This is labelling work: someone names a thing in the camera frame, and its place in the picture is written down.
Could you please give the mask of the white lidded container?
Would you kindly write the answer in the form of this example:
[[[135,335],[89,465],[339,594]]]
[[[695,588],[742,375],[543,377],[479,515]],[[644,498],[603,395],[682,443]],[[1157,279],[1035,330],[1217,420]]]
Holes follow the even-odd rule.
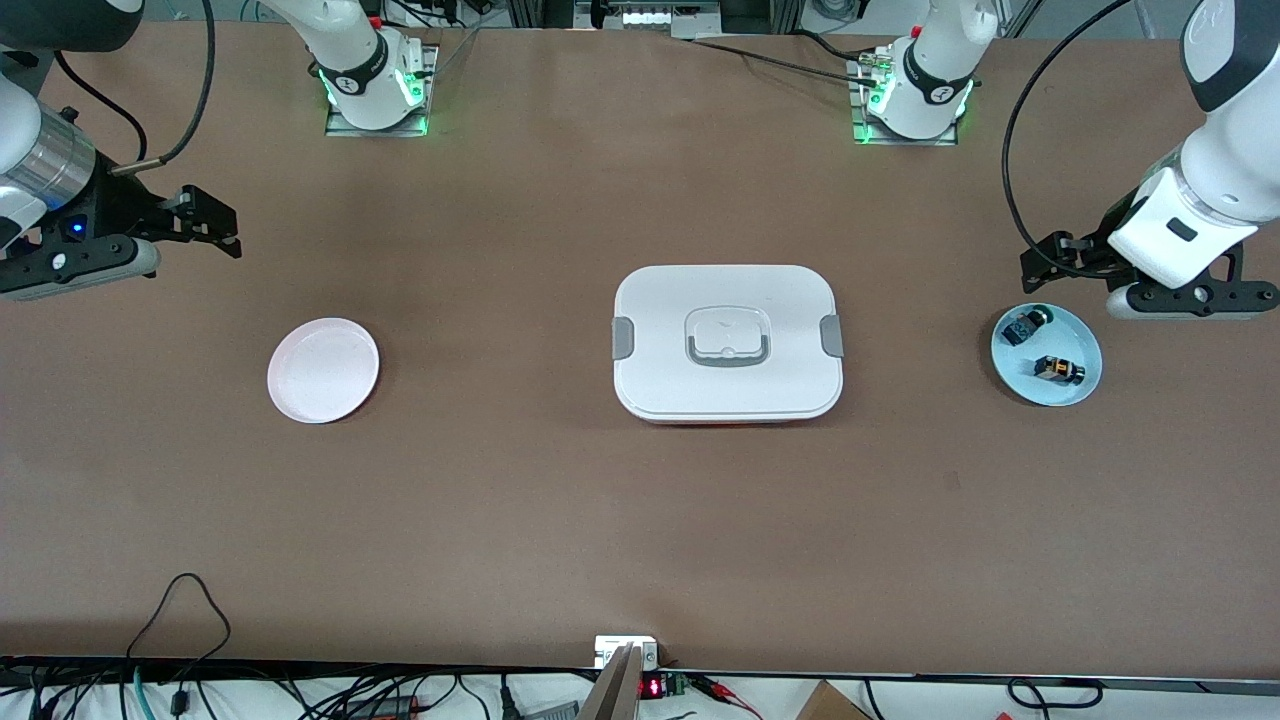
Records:
[[[844,389],[835,292],[799,265],[658,265],[614,293],[614,392],[635,416],[682,425],[820,416]]]

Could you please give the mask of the pink round plate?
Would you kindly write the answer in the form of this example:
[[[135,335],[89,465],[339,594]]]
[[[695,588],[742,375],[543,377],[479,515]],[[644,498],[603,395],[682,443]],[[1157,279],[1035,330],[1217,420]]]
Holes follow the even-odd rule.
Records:
[[[378,342],[365,327],[320,318],[298,325],[276,346],[268,364],[268,396],[293,421],[339,421],[365,405],[380,370]]]

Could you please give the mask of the light blue round plate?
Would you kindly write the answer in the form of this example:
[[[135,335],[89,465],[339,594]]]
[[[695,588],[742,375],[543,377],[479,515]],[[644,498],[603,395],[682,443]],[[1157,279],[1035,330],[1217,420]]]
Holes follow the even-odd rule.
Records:
[[[1025,343],[1011,346],[1000,334],[1001,328],[1016,314],[1034,305],[1048,306],[1053,313],[1053,322]],[[1084,383],[1061,386],[1036,378],[1034,363],[1046,355],[1084,366]],[[1046,407],[1065,407],[1088,398],[1100,387],[1105,366],[1100,342],[1092,329],[1075,314],[1051,304],[1021,304],[1005,311],[991,333],[989,359],[1009,389],[1025,401]]]

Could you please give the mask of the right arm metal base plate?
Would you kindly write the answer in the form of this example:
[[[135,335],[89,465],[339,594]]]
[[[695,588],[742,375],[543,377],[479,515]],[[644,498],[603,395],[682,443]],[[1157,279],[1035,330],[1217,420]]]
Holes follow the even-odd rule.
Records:
[[[408,56],[403,60],[407,70],[398,70],[393,77],[402,99],[410,104],[410,110],[406,115],[387,128],[358,128],[357,126],[352,126],[340,114],[335,99],[329,94],[326,97],[329,109],[325,120],[325,136],[417,138],[429,135],[439,46],[436,44],[422,46],[417,41],[413,41],[412,46],[408,50]]]

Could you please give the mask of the brown cardboard piece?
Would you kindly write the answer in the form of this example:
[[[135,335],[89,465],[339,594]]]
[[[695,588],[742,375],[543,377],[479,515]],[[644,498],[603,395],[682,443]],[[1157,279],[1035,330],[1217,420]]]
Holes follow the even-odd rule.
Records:
[[[795,720],[876,720],[827,680],[819,680]]]

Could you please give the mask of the aluminium frame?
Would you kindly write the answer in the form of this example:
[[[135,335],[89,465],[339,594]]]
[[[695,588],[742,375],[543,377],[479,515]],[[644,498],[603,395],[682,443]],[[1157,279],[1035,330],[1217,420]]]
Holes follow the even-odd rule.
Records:
[[[646,31],[675,38],[787,35],[808,0],[495,0],[515,28]]]

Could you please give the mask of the black blue small part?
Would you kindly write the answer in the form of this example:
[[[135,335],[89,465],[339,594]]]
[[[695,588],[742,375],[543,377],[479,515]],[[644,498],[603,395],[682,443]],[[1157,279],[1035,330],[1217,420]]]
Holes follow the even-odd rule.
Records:
[[[1041,328],[1053,322],[1053,313],[1048,306],[1034,305],[1016,314],[1000,331],[1000,334],[1011,345],[1025,343]]]

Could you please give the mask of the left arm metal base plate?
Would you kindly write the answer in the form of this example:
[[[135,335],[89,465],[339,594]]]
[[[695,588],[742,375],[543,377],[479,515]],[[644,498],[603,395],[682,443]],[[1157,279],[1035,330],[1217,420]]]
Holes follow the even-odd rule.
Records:
[[[870,145],[955,145],[957,123],[972,91],[968,81],[955,90],[941,86],[931,104],[915,85],[899,77],[899,58],[890,46],[878,46],[846,61],[852,137]]]

